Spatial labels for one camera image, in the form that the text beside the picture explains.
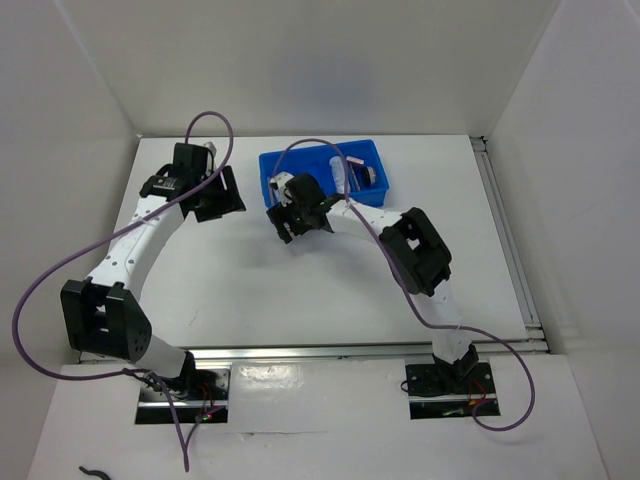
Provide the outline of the blue plastic compartment tray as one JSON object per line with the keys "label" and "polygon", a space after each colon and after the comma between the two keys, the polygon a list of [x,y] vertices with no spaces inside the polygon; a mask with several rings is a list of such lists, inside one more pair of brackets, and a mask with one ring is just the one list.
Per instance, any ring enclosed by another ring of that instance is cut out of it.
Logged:
{"label": "blue plastic compartment tray", "polygon": [[[352,197],[365,205],[372,207],[383,206],[390,185],[374,141],[370,139],[347,141],[337,143],[337,147],[346,156],[356,157],[365,162],[364,166],[358,167],[361,184],[361,169],[365,166],[374,167],[380,178],[378,188],[367,190],[362,185],[362,190],[356,192],[349,174]],[[258,157],[262,196],[267,208],[272,207],[277,199],[277,197],[271,197],[269,179],[280,155],[281,151],[273,151],[261,153]],[[324,193],[331,195],[336,192],[329,167],[329,159],[334,156],[337,156],[337,152],[326,145],[294,148],[279,164],[278,171],[285,171],[292,175],[309,173],[317,180]]]}

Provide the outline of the white cosmetic tube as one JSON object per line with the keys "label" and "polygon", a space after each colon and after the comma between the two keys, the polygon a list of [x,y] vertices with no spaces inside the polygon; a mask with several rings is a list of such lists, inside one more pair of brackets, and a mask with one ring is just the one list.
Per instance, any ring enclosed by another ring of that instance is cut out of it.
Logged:
{"label": "white cosmetic tube", "polygon": [[349,195],[348,164],[340,156],[329,159],[329,167],[338,194]]}

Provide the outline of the round powder compact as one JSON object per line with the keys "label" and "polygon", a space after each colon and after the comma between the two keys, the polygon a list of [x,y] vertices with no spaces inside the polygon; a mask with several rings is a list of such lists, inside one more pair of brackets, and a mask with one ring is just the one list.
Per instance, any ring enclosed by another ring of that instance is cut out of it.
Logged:
{"label": "round powder compact", "polygon": [[362,185],[365,189],[376,189],[379,187],[379,175],[377,170],[371,166],[365,166],[361,169]]}

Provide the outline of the eyeshadow palette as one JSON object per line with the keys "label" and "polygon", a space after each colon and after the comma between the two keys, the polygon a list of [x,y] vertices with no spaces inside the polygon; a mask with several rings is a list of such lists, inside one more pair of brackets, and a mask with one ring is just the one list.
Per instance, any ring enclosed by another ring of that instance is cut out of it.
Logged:
{"label": "eyeshadow palette", "polygon": [[359,177],[359,168],[354,166],[349,166],[350,178],[352,180],[354,190],[356,192],[360,192],[362,190],[361,179]]}

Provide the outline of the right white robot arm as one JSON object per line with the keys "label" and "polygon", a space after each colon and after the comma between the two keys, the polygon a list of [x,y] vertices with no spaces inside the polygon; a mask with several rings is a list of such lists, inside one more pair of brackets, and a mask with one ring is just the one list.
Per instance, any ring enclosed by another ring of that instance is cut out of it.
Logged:
{"label": "right white robot arm", "polygon": [[462,330],[449,283],[452,255],[423,210],[399,213],[347,200],[341,192],[327,196],[308,173],[278,173],[268,180],[268,186],[275,204],[267,216],[285,243],[318,230],[379,246],[394,280],[406,288],[433,332],[438,384],[457,392],[469,383],[478,354]]}

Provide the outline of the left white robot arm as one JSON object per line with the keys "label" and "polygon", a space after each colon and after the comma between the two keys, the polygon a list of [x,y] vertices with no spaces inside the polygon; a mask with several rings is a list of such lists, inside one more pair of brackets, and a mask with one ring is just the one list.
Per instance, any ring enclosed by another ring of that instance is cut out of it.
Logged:
{"label": "left white robot arm", "polygon": [[170,237],[189,215],[198,222],[245,208],[231,167],[214,172],[212,143],[178,143],[173,160],[139,192],[130,230],[85,279],[69,280],[60,297],[73,349],[112,357],[154,372],[176,399],[204,379],[194,356],[158,338],[139,304],[144,283]]}

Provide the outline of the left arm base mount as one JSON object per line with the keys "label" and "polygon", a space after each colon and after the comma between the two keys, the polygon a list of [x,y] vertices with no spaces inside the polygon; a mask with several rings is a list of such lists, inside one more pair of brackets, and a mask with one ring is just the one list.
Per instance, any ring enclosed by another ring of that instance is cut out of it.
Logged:
{"label": "left arm base mount", "polygon": [[[229,417],[229,368],[197,369],[189,386],[178,385],[176,379],[165,380],[181,424],[223,424]],[[168,425],[173,423],[171,407],[159,382],[149,374],[143,376],[139,391],[135,424]]]}

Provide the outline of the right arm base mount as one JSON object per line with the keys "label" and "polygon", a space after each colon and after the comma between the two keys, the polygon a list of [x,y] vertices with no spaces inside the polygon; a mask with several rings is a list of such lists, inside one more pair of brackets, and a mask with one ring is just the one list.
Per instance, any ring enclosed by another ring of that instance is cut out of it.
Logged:
{"label": "right arm base mount", "polygon": [[461,381],[447,380],[432,363],[408,364],[400,389],[407,394],[412,420],[452,419],[500,415],[499,401],[488,362],[478,363]]}

